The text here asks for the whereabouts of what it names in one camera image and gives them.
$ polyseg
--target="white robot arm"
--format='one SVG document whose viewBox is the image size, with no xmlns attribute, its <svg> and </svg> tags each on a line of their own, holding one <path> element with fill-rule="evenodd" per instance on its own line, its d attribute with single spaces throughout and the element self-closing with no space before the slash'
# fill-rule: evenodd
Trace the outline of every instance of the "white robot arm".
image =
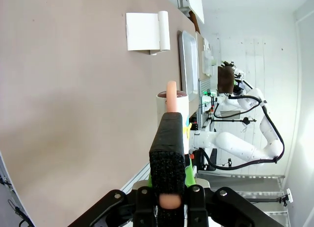
<svg viewBox="0 0 314 227">
<path fill-rule="evenodd" d="M 231 96 L 219 100 L 221 104 L 233 105 L 244 110 L 250 110 L 258 105 L 262 107 L 265 116 L 261 120 L 260 130 L 267 140 L 266 147 L 260 149 L 228 132 L 191 131 L 190 148 L 221 148 L 234 156 L 248 162 L 248 165 L 265 162 L 277 162 L 283 155 L 284 142 L 269 117 L 269 106 L 258 88 L 252 88 L 245 82 L 250 91 L 245 95 Z"/>
</svg>

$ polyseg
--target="metal tray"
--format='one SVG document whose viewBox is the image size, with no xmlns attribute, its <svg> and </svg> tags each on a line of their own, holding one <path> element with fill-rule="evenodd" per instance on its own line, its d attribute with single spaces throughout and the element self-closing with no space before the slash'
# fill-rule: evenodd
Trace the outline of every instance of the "metal tray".
<svg viewBox="0 0 314 227">
<path fill-rule="evenodd" d="M 189 102 L 198 94 L 197 44 L 195 38 L 185 30 L 179 34 L 182 90 L 188 94 Z"/>
</svg>

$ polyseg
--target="beige table surface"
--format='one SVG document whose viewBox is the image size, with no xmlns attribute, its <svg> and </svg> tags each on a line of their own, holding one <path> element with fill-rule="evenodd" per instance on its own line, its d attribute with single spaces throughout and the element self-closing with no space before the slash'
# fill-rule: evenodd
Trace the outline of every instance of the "beige table surface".
<svg viewBox="0 0 314 227">
<path fill-rule="evenodd" d="M 126 12 L 161 10 L 171 50 L 128 52 Z M 35 225 L 67 226 L 148 162 L 194 26 L 168 0 L 0 0 L 0 23 L 0 150 Z"/>
</svg>

